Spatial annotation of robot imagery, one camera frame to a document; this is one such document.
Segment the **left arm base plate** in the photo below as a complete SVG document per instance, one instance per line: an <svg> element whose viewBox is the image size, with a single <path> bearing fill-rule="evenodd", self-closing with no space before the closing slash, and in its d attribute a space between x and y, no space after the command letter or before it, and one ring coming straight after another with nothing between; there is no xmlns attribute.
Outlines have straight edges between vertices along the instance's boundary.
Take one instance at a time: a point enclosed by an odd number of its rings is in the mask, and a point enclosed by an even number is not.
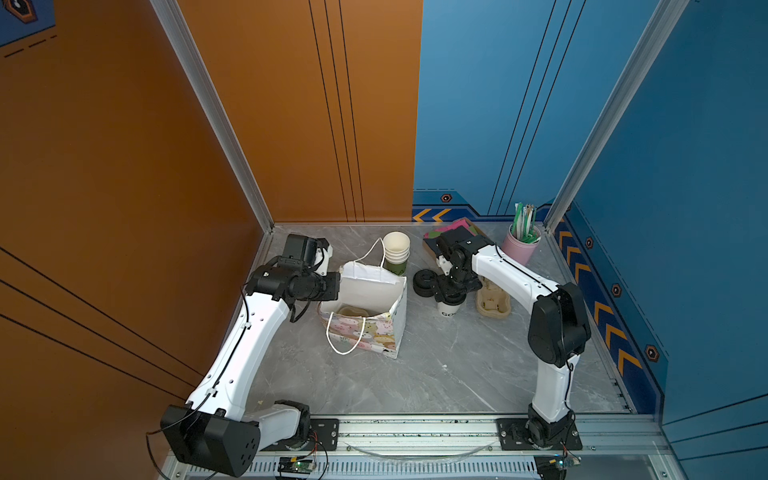
<svg viewBox="0 0 768 480"><path fill-rule="evenodd" d="M317 442L320 451L334 452L338 447L340 421L338 418L317 418L310 420L309 433L306 440L280 440L266 448L267 452L311 451Z"/></svg>

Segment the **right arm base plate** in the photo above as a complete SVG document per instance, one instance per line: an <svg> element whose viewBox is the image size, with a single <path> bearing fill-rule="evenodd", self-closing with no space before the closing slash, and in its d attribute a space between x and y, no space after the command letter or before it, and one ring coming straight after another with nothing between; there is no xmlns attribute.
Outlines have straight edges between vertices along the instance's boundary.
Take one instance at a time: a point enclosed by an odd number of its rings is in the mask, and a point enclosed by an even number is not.
<svg viewBox="0 0 768 480"><path fill-rule="evenodd" d="M583 449L574 415L547 423L536 418L499 418L495 421L497 436L504 451Z"/></svg>

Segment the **white paper coffee cup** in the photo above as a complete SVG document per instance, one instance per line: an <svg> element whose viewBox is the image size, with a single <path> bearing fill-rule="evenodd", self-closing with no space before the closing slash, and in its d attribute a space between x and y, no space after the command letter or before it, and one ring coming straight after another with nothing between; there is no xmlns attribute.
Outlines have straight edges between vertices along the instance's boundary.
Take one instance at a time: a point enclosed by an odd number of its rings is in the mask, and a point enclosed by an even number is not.
<svg viewBox="0 0 768 480"><path fill-rule="evenodd" d="M460 310L461 304L448 304L444 302L438 302L437 303L437 310L440 315L443 317L453 317L456 315L456 313Z"/></svg>

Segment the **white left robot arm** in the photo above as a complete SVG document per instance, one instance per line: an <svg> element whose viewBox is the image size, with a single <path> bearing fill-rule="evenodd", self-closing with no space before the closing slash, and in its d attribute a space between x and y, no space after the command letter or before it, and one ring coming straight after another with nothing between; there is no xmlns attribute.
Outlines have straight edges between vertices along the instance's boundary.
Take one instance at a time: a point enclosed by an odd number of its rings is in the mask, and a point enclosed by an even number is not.
<svg viewBox="0 0 768 480"><path fill-rule="evenodd" d="M310 439L308 405L280 400L245 419L255 375L280 326L296 322L297 303L335 300L341 275L328 269L333 248L325 238L291 234L281 254L257 267L241 291L242 306L227 339L200 384L161 420L175 458L214 474L242 476L256 454L279 442L301 447Z"/></svg>

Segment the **patterned paper gift bag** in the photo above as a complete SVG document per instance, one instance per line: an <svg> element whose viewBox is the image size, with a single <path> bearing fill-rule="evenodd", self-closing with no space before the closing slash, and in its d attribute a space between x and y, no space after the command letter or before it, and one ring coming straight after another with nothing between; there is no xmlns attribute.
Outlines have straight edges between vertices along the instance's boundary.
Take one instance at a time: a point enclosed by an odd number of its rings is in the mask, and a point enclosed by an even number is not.
<svg viewBox="0 0 768 480"><path fill-rule="evenodd" d="M326 340L338 355L362 349L398 357L406 326L408 280L384 268L382 239L373 244L382 248L381 260L370 263L363 255L343 264L337 270L338 299L318 307Z"/></svg>

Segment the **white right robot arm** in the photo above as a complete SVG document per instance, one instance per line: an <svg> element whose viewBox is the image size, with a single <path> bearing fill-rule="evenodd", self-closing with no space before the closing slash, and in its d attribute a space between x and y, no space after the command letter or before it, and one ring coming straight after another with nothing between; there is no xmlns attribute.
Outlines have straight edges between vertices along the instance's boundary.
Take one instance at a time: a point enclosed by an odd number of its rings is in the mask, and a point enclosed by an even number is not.
<svg viewBox="0 0 768 480"><path fill-rule="evenodd" d="M440 306L459 306L484 279L529 314L528 345L537 357L537 383L528 406L524 441L537 449L565 447L577 436L570 403L575 369L591 339L583 293L573 282L557 283L512 259L484 235L459 227L430 240L438 272L414 276L414 292Z"/></svg>

